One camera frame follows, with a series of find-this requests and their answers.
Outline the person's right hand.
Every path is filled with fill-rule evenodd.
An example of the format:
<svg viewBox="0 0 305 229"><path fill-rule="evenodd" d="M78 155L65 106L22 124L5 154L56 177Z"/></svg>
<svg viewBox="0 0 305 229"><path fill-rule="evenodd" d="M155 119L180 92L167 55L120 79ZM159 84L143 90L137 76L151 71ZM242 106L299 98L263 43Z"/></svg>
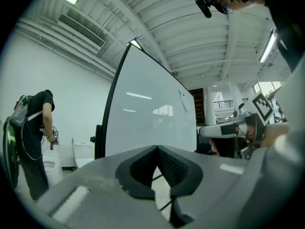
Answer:
<svg viewBox="0 0 305 229"><path fill-rule="evenodd" d="M276 139L281 135L289 133L290 129L288 123L276 123L266 126L265 135L259 147L271 147Z"/></svg>

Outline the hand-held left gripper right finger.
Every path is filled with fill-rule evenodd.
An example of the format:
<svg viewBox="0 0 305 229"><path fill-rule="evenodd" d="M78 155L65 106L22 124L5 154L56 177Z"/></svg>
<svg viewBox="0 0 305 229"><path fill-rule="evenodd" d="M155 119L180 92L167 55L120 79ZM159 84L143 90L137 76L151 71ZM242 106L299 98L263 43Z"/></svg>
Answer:
<svg viewBox="0 0 305 229"><path fill-rule="evenodd" d="M248 161L156 146L154 159L170 186L173 218L154 220L156 229L243 229L245 201L238 195Z"/></svg>

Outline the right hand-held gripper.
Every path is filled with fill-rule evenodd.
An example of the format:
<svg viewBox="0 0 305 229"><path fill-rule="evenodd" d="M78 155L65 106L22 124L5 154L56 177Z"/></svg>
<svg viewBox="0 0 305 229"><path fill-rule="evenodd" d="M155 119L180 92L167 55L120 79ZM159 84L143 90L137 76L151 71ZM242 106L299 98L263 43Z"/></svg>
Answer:
<svg viewBox="0 0 305 229"><path fill-rule="evenodd" d="M266 134L266 126L274 114L274 109L264 94L259 91L234 112L237 123L222 123L203 126L199 129L202 137L244 138L247 145L238 147L242 159L249 160Z"/></svg>

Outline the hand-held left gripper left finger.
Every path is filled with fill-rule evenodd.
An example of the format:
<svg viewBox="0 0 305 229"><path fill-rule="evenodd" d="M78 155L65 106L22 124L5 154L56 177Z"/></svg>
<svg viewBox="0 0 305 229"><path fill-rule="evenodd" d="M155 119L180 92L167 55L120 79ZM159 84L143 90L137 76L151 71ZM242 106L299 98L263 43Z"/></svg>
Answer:
<svg viewBox="0 0 305 229"><path fill-rule="evenodd" d="M154 146L94 160L50 188L35 217L46 229L155 229Z"/></svg>

